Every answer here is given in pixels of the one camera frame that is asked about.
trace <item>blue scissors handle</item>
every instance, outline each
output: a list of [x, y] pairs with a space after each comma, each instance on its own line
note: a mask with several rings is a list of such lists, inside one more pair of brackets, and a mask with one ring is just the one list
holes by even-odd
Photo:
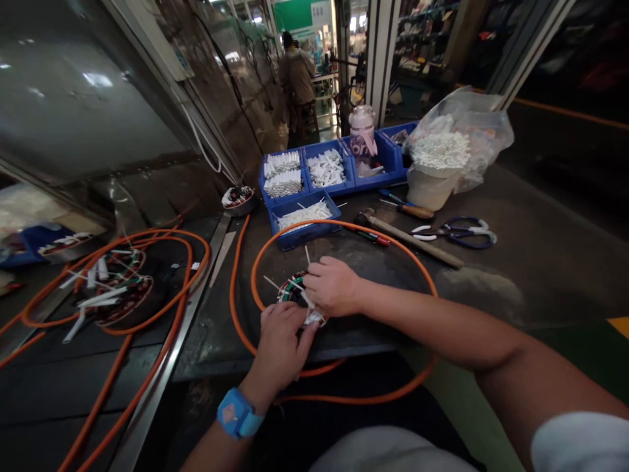
[[[491, 231], [487, 231], [485, 233], [475, 233], [473, 231], [460, 231], [458, 233], [448, 233], [448, 237], [452, 241], [456, 241], [461, 246], [469, 247], [471, 249], [487, 249], [492, 247], [495, 244], [495, 239], [492, 237], [493, 233]], [[465, 238], [470, 236], [486, 236], [487, 241], [480, 244], [472, 244], [465, 241]]]
[[[465, 220], [470, 221], [473, 224], [469, 226], [454, 226], [453, 225], [453, 223], [455, 222], [462, 222]], [[454, 218], [450, 218], [448, 221], [446, 221], [445, 224], [442, 226], [442, 228], [446, 228], [446, 229], [462, 229], [464, 231], [469, 230], [471, 227], [478, 227], [486, 231], [489, 229], [489, 225], [487, 223], [485, 223], [480, 218], [476, 218], [475, 216], [455, 216]]]
[[[468, 220], [473, 222], [476, 226], [455, 226], [453, 223]], [[483, 220], [479, 218], [475, 218], [473, 216], [456, 216], [448, 220], [442, 228], [445, 228], [448, 231], [448, 237], [462, 246], [471, 248], [471, 249], [487, 249], [492, 247], [497, 241], [498, 238], [496, 234], [489, 231], [489, 225], [485, 223]], [[470, 236], [486, 236], [487, 241], [480, 244], [473, 244], [468, 241], [465, 241], [465, 238]]]

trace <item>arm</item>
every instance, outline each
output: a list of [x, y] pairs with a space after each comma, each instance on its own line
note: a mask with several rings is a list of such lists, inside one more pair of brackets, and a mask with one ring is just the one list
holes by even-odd
[[308, 297], [331, 316], [364, 313], [473, 371], [528, 468], [533, 435], [554, 416], [591, 411], [629, 419], [629, 408], [562, 356], [487, 313], [361, 279], [329, 257], [308, 272]]
[[[292, 302], [269, 305], [261, 314], [262, 333], [256, 359], [238, 390], [263, 416], [280, 390], [299, 376], [315, 338], [317, 324], [310, 324], [296, 336], [306, 319], [306, 310]], [[181, 472], [236, 471], [253, 438], [234, 439], [214, 421], [201, 438]]]

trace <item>shirt sleeve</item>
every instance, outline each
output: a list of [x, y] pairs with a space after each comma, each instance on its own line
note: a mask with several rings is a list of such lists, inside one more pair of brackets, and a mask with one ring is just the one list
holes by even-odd
[[535, 433], [531, 459], [535, 472], [629, 471], [629, 421], [591, 412], [556, 416]]

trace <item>water bottle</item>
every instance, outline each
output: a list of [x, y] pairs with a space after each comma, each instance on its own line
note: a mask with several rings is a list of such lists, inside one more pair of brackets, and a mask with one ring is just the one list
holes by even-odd
[[375, 164], [378, 148], [373, 137], [373, 118], [373, 109], [369, 105], [359, 105], [349, 114], [349, 147], [356, 158], [356, 166], [365, 163], [373, 167]]

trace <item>cloth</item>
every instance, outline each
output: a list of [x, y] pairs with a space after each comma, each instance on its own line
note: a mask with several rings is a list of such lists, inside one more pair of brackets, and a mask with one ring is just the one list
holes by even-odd
[[315, 99], [310, 79], [315, 75], [315, 64], [301, 49], [288, 51], [279, 63], [282, 86], [287, 87], [293, 105], [303, 105]]
[[566, 413], [533, 437], [536, 472], [629, 471], [629, 421], [602, 413]]
[[395, 426], [375, 426], [348, 434], [310, 469], [310, 472], [347, 471], [477, 472], [463, 459]]
[[[629, 471], [629, 422], [574, 412], [552, 418], [531, 445], [535, 472]], [[310, 472], [474, 472], [469, 463], [393, 426], [359, 429], [334, 444]]]

